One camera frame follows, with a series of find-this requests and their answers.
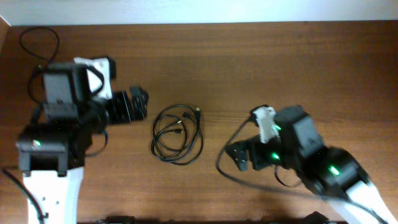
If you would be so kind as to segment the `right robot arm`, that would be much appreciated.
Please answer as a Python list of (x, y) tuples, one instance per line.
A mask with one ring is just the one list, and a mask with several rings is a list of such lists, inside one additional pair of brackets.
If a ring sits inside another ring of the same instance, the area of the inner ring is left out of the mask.
[(254, 123), (258, 135), (230, 138), (220, 151), (241, 172), (249, 163), (254, 170), (293, 170), (311, 197), (328, 203), (346, 223), (397, 223), (360, 163), (345, 149), (327, 146), (300, 105), (278, 111), (259, 106), (245, 123)]

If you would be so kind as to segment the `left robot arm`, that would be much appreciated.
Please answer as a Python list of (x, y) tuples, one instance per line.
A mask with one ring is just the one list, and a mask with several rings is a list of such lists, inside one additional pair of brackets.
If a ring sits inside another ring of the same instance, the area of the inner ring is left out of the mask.
[(78, 196), (92, 137), (112, 124), (147, 117), (149, 94), (140, 86), (100, 95), (107, 77), (82, 63), (51, 63), (40, 68), (46, 100), (16, 142), (29, 223), (76, 223)]

